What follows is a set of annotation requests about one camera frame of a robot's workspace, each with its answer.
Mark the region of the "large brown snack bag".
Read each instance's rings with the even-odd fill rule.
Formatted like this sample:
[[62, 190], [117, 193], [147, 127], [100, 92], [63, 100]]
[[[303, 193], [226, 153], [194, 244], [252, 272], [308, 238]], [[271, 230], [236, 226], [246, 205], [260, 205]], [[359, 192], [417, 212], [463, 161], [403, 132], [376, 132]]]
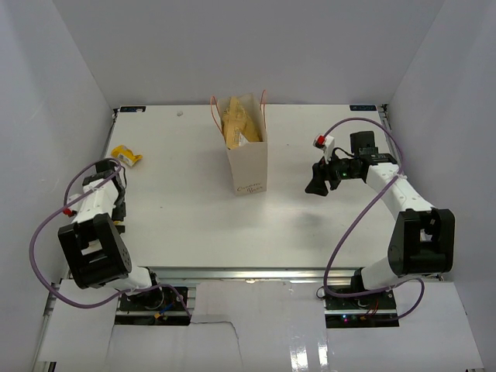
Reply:
[[229, 99], [221, 120], [222, 134], [229, 150], [262, 141], [260, 130], [237, 97]]

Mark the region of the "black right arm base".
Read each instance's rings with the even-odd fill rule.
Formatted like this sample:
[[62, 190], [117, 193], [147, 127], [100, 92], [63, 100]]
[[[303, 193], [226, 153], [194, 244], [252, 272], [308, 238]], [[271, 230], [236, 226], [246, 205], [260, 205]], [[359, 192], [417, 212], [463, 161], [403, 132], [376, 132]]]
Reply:
[[323, 301], [327, 329], [372, 329], [399, 327], [397, 305], [391, 292], [358, 298], [338, 298], [316, 291]]

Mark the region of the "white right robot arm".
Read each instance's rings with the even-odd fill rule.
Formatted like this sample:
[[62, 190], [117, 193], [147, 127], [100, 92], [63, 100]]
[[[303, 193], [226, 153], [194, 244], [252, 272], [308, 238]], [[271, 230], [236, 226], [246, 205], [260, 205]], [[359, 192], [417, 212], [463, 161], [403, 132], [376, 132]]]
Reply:
[[382, 153], [374, 133], [350, 136], [351, 151], [336, 155], [330, 135], [317, 136], [314, 147], [323, 152], [312, 166], [308, 194], [326, 196], [342, 181], [360, 179], [376, 192], [395, 219], [387, 253], [381, 260], [355, 271], [350, 282], [350, 299], [358, 308], [369, 308], [378, 293], [420, 277], [447, 273], [453, 268], [456, 220], [447, 208], [426, 201], [403, 175], [396, 159]]

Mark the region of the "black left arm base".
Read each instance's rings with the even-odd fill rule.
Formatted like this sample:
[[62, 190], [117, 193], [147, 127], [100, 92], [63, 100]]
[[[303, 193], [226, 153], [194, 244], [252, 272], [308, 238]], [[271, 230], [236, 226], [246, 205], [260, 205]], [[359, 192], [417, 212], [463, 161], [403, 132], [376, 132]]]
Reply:
[[118, 326], [188, 326], [190, 316], [181, 302], [188, 304], [189, 290], [179, 286], [174, 293], [163, 288], [162, 294], [123, 294], [117, 305], [114, 323]]

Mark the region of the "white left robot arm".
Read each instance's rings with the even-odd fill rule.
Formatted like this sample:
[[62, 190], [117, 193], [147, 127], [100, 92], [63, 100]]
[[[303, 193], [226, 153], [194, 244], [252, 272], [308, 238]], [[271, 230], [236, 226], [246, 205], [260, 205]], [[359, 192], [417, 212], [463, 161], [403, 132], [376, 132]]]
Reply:
[[150, 270], [134, 267], [122, 240], [126, 217], [125, 186], [114, 160], [100, 160], [95, 173], [83, 181], [90, 194], [64, 209], [72, 218], [59, 228], [58, 239], [76, 285], [81, 289], [112, 287], [137, 291], [145, 308], [155, 309], [164, 299], [164, 290]]

